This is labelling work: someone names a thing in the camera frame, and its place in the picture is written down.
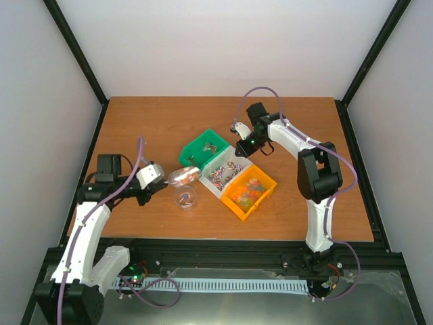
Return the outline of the silver metal scoop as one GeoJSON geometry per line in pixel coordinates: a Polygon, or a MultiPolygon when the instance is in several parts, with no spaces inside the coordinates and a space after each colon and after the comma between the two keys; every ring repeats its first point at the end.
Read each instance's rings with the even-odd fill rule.
{"type": "Polygon", "coordinates": [[[166,182],[174,188],[180,188],[199,180],[201,176],[202,171],[198,167],[183,167],[170,173],[166,182]]]}

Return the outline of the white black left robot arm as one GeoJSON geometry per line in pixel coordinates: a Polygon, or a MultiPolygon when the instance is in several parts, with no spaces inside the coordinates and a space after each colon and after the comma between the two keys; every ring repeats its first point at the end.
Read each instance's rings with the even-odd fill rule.
{"type": "Polygon", "coordinates": [[[117,200],[135,198],[145,205],[167,184],[162,167],[147,162],[121,174],[120,154],[100,154],[97,169],[77,193],[75,222],[58,266],[47,282],[35,286],[35,299],[48,324],[97,324],[104,298],[117,275],[129,264],[124,246],[110,246],[95,261],[102,230],[117,200]]]}

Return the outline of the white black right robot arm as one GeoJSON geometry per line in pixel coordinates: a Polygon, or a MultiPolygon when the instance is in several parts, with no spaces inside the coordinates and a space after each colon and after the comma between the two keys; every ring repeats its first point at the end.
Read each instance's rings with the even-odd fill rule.
{"type": "Polygon", "coordinates": [[[334,194],[343,183],[336,147],[308,137],[281,113],[269,114],[260,102],[246,112],[251,127],[238,118],[231,126],[231,132],[240,136],[235,155],[248,158],[262,152],[267,144],[274,150],[273,143],[277,143],[296,159],[297,186],[306,199],[308,213],[304,267],[308,273],[317,274],[331,261],[334,194]]]}

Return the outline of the blue lollipop in jar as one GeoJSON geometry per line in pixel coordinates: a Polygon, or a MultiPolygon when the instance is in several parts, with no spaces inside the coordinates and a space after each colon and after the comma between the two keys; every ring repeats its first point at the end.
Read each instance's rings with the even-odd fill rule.
{"type": "Polygon", "coordinates": [[[179,200],[179,203],[183,206],[187,206],[190,203],[190,195],[188,193],[184,193],[181,197],[181,199],[179,200]]]}

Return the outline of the clear plastic jar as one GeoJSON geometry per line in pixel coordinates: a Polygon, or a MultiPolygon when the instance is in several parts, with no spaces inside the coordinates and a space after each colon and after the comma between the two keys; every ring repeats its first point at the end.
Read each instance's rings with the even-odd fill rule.
{"type": "Polygon", "coordinates": [[[197,205],[198,195],[193,187],[182,186],[175,190],[174,201],[181,210],[190,211],[197,205]]]}

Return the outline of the orange plastic bin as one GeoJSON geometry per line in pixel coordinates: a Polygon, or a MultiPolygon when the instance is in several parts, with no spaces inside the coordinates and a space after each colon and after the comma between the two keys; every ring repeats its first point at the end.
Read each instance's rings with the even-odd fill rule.
{"type": "Polygon", "coordinates": [[[259,204],[272,195],[277,182],[256,165],[237,174],[221,196],[221,202],[241,221],[245,221],[259,204]]]}

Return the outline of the green plastic bin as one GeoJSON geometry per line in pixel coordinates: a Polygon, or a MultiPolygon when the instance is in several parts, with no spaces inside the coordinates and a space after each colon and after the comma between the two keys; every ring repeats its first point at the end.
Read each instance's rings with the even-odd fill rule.
{"type": "Polygon", "coordinates": [[[184,167],[197,167],[202,170],[211,160],[229,146],[218,133],[207,129],[183,147],[179,162],[184,167]]]}

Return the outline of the white translucent plastic bin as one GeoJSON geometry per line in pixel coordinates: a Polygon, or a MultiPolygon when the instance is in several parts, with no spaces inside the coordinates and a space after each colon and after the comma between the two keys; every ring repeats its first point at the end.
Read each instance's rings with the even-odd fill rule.
{"type": "Polygon", "coordinates": [[[252,165],[252,161],[236,156],[235,148],[228,146],[204,165],[200,182],[220,199],[228,187],[252,165]]]}

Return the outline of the black aluminium frame rail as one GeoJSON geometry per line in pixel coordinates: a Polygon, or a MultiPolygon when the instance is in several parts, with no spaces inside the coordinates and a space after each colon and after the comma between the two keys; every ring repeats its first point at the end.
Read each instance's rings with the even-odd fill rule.
{"type": "MultiPolygon", "coordinates": [[[[168,240],[139,238],[103,238],[97,246],[94,261],[102,258],[105,250],[119,244],[132,250],[131,261],[145,261],[151,274],[162,274],[177,268],[211,269],[262,269],[278,275],[296,276],[312,280],[326,276],[328,268],[310,270],[304,257],[306,244],[301,241],[239,241],[239,240],[168,240]]],[[[418,324],[425,324],[409,272],[402,254],[393,253],[380,240],[374,242],[353,242],[350,252],[344,245],[332,248],[330,260],[341,262],[346,271],[361,264],[361,272],[398,271],[410,306],[418,324]]]]}

